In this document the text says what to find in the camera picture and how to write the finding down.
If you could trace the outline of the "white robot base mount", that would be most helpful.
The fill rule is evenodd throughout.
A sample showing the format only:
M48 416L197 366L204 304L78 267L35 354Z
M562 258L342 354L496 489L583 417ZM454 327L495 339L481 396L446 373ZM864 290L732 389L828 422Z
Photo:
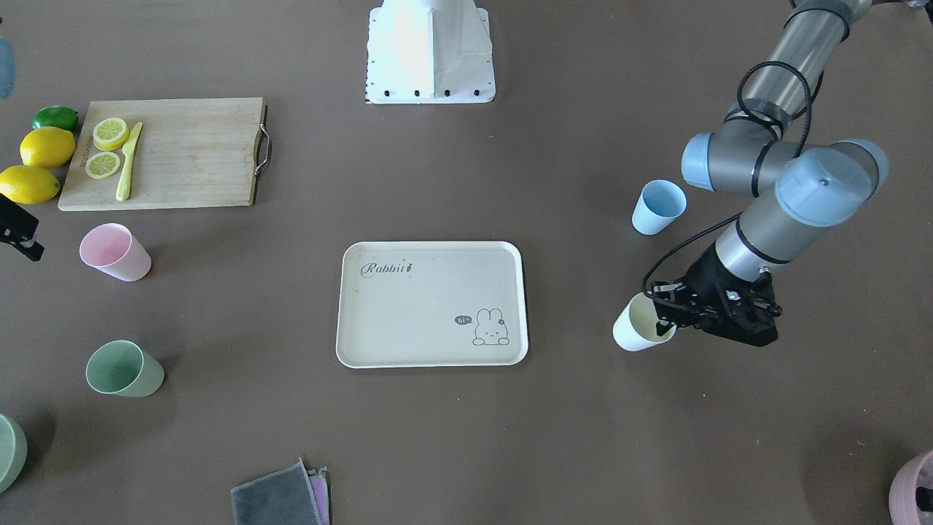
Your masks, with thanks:
M496 97L489 14L473 1L384 1L369 13L369 104L480 104Z

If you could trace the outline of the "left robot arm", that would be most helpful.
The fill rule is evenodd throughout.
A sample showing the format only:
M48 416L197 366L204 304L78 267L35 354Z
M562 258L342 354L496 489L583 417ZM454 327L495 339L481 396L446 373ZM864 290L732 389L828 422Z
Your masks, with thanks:
M886 153L866 140L792 142L794 120L812 122L812 106L829 58L867 14L870 1L800 1L769 58L740 82L716 133L697 134L681 157L692 186L752 197L742 213L719 223L721 235L672 282L645 276L653 302L651 335L694 327L751 346L776 341L773 275L830 229L846 222L889 178Z

